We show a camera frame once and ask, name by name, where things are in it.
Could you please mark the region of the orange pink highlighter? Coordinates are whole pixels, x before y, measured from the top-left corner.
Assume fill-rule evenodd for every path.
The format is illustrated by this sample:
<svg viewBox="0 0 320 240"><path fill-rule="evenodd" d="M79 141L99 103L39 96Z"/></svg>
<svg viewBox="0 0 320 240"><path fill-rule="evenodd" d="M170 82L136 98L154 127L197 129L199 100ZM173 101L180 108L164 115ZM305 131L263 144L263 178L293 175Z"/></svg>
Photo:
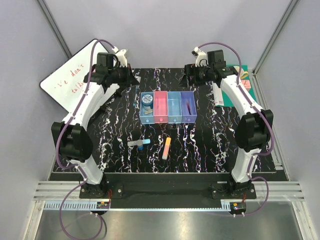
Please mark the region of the orange pink highlighter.
<svg viewBox="0 0 320 240"><path fill-rule="evenodd" d="M170 145L171 145L171 138L167 137L164 143L164 149L163 149L163 153L162 153L162 159L163 160L167 160L168 159L168 154L169 154L169 149L170 149Z"/></svg>

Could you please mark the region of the blue ink bottle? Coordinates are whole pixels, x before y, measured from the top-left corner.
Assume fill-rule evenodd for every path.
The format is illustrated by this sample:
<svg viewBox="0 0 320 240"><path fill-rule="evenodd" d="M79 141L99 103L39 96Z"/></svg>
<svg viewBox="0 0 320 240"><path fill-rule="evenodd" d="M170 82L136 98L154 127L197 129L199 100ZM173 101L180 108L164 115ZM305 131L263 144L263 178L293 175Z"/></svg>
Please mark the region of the blue ink bottle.
<svg viewBox="0 0 320 240"><path fill-rule="evenodd" d="M143 94L141 97L141 104L145 110L153 109L153 105L154 105L153 101L154 101L154 97L152 94L149 94L149 93Z"/></svg>

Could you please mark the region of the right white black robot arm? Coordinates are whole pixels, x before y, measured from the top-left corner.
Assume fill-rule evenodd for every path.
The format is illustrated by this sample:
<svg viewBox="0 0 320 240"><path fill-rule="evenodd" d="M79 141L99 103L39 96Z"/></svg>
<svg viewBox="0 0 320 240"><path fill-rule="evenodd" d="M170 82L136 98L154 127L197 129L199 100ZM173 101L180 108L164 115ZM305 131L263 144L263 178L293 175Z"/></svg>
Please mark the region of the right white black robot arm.
<svg viewBox="0 0 320 240"><path fill-rule="evenodd" d="M253 163L262 148L274 139L274 114L271 110L264 110L249 94L241 80L242 67L227 66L223 50L204 52L195 47L192 54L195 63L185 65L179 86L201 86L213 82L229 97L240 117L234 134L237 157L224 189L236 199L250 191Z"/></svg>

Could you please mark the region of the pink cube box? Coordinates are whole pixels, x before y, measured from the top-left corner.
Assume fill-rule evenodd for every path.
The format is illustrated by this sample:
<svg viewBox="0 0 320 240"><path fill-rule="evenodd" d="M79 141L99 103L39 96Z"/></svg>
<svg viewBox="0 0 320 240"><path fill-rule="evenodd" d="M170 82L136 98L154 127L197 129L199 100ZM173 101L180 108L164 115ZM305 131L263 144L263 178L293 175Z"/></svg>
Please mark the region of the pink cube box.
<svg viewBox="0 0 320 240"><path fill-rule="evenodd" d="M251 89L251 82L249 80L247 79L242 80L242 84L247 90Z"/></svg>

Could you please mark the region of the red pen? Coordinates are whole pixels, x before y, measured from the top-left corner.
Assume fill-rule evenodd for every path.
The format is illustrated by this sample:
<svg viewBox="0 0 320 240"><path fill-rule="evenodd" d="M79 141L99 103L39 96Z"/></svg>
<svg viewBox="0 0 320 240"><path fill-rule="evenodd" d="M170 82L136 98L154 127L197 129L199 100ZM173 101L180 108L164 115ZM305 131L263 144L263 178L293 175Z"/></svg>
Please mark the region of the red pen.
<svg viewBox="0 0 320 240"><path fill-rule="evenodd" d="M192 110L191 110L190 102L188 100L186 101L186 106L187 106L188 114L191 116L192 115Z"/></svg>

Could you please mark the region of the pink bin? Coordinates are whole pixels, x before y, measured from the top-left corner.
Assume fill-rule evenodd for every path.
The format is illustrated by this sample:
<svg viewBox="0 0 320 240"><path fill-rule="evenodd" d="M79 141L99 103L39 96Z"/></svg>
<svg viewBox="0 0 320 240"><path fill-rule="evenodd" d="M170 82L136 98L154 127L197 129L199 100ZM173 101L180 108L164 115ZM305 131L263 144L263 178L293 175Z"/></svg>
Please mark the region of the pink bin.
<svg viewBox="0 0 320 240"><path fill-rule="evenodd" d="M155 91L153 100L153 116L156 124L168 122L168 92Z"/></svg>

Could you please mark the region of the small white eraser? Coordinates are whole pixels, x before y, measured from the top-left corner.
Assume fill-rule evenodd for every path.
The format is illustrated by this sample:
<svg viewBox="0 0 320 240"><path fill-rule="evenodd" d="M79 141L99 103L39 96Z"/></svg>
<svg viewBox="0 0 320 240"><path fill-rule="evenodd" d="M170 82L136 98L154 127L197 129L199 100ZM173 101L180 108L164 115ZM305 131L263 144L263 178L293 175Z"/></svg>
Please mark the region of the small white eraser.
<svg viewBox="0 0 320 240"><path fill-rule="evenodd" d="M145 115L150 115L153 113L153 109L148 109L144 112Z"/></svg>

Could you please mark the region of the sky blue bin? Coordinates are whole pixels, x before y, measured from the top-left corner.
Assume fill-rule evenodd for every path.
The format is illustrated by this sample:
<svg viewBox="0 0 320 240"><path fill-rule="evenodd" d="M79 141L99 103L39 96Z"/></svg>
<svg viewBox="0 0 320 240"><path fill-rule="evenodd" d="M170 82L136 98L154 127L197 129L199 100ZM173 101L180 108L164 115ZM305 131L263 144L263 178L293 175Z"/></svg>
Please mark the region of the sky blue bin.
<svg viewBox="0 0 320 240"><path fill-rule="evenodd" d="M168 99L168 123L178 124L182 122L182 103L180 91L169 91L167 93Z"/></svg>

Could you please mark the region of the yellow mug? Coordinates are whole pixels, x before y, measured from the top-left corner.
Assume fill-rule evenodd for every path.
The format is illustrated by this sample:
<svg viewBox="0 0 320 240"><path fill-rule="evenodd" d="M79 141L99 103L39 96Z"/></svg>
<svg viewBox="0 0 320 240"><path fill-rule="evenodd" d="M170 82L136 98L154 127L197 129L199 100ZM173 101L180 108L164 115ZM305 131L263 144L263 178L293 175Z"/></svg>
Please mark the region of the yellow mug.
<svg viewBox="0 0 320 240"><path fill-rule="evenodd" d="M234 66L234 69L235 69L238 73L240 73L240 78L241 78L241 79L245 79L246 77L249 76L248 71L245 71L243 68L240 69L239 66L236 66L236 65L235 65L235 66Z"/></svg>

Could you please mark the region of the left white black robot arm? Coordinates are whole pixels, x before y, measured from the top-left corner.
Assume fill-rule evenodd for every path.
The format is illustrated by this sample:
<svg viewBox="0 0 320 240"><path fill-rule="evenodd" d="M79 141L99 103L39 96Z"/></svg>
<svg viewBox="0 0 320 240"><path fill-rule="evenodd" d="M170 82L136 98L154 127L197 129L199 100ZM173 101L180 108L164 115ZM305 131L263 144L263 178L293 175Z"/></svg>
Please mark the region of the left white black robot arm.
<svg viewBox="0 0 320 240"><path fill-rule="evenodd" d="M96 63L89 64L78 104L63 121L51 126L57 164L64 170L76 169L83 178L81 190L91 198L103 198L109 190L107 178L92 156L93 142L87 132L90 118L110 97L139 85L125 54L125 50L99 52Z"/></svg>

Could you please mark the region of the light blue bin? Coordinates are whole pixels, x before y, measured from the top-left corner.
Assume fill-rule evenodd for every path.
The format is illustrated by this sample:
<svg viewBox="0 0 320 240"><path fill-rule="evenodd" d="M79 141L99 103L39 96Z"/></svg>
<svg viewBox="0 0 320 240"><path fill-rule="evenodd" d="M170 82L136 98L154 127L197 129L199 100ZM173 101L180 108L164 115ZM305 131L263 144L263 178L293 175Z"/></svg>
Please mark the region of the light blue bin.
<svg viewBox="0 0 320 240"><path fill-rule="evenodd" d="M143 108L142 103L141 103L141 98L142 95L144 94L152 94L153 95L153 103L154 103L154 93L153 92L142 92L140 94L140 101L139 101L139 106L140 106L140 112L139 112L139 117L140 117L140 121L143 125L145 124L154 124L155 123L155 118L154 118L154 106L153 106L153 113L152 114L148 114L145 115L144 112L147 111Z"/></svg>

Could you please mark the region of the purple bin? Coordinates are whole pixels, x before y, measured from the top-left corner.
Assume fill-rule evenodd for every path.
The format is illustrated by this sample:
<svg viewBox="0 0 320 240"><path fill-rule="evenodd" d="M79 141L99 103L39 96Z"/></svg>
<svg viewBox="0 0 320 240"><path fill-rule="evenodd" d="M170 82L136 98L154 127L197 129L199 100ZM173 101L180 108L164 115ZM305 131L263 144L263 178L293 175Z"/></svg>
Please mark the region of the purple bin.
<svg viewBox="0 0 320 240"><path fill-rule="evenodd" d="M181 91L182 123L195 123L197 119L197 108L193 91Z"/></svg>

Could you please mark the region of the blue pen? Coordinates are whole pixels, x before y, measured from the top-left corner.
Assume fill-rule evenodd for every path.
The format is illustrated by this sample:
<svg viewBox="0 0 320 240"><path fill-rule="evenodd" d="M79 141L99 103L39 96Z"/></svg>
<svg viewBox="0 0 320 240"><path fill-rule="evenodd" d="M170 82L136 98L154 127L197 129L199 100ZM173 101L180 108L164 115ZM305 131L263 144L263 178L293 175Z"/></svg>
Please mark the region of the blue pen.
<svg viewBox="0 0 320 240"><path fill-rule="evenodd" d="M140 86L136 85L135 86L135 95L134 95L134 102L133 102L133 107L136 107L139 104L139 94L140 94Z"/></svg>

